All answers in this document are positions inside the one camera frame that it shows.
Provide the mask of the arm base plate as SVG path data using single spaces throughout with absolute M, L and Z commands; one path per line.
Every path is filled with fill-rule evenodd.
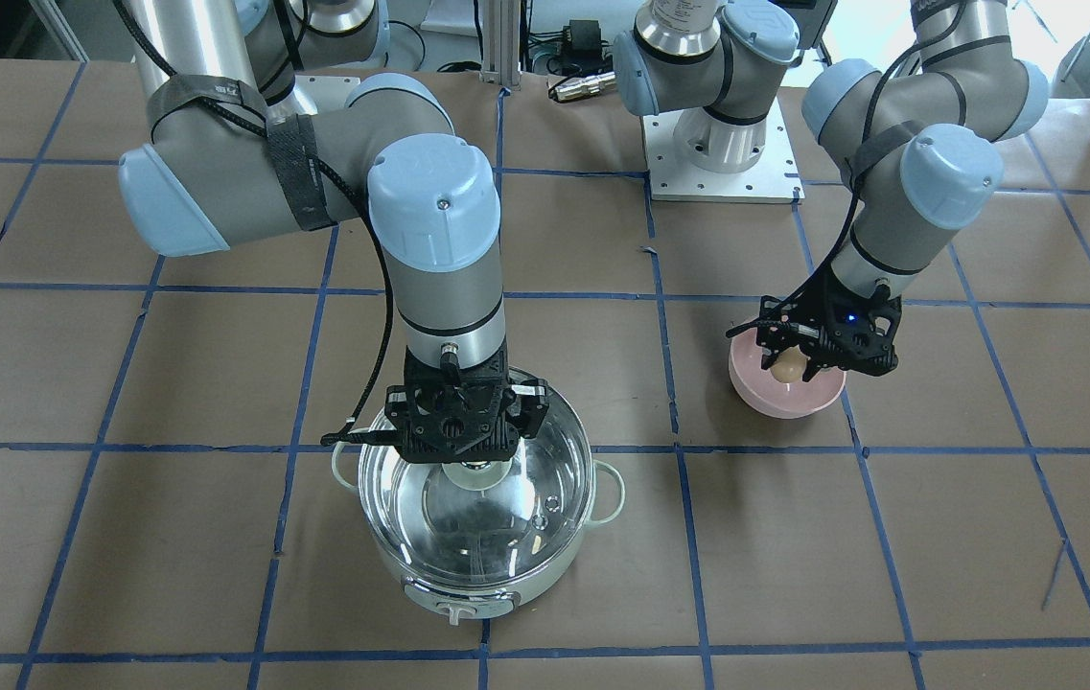
M 342 108 L 356 90 L 358 76 L 295 75 L 293 90 L 286 97 L 290 112 L 313 116 Z
M 732 126 L 692 108 L 641 118 L 656 201 L 802 201 L 801 183 L 782 108 L 772 102 L 763 121 Z

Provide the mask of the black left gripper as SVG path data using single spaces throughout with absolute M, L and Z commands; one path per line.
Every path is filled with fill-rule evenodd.
M 802 382 L 829 367 L 886 375 L 898 366 L 894 337 L 900 319 L 901 298 L 893 296 L 888 285 L 860 296 L 834 274 L 818 273 L 794 296 L 762 296 L 756 318 L 726 336 L 754 329 L 762 367 L 772 375 L 785 375 L 784 350 L 789 348 L 800 348 L 807 356 Z

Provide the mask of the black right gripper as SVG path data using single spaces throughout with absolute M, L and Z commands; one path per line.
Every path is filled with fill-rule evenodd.
M 508 363 L 497 350 L 471 368 L 444 354 L 431 366 L 405 354 L 405 383 L 387 390 L 383 441 L 408 463 L 489 463 L 510 460 L 535 438 L 550 405 L 550 388 Z

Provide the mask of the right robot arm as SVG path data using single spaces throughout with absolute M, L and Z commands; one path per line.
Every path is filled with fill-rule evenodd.
M 225 252 L 347 219 L 372 237 L 387 314 L 405 326 L 405 382 L 388 389 L 388 429 L 347 421 L 324 443 L 475 467 L 536 436 L 548 398 L 511 380 L 495 175 L 433 93 L 382 73 L 330 112 L 277 114 L 232 1 L 114 7 L 138 48 L 152 137 L 118 179 L 154 252 Z

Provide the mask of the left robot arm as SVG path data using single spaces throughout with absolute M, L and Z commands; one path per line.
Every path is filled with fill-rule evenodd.
M 1013 55 L 1002 1 L 915 1 L 916 43 L 886 69 L 846 58 L 804 93 L 801 114 L 851 193 L 837 240 L 787 296 L 764 296 L 760 367 L 809 382 L 824 370 L 883 376 L 901 296 L 1000 187 L 995 143 L 1047 109 L 1040 66 Z M 611 48 L 625 108 L 677 112 L 673 149 L 712 174 L 762 157 L 771 105 L 801 47 L 770 1 L 649 1 Z

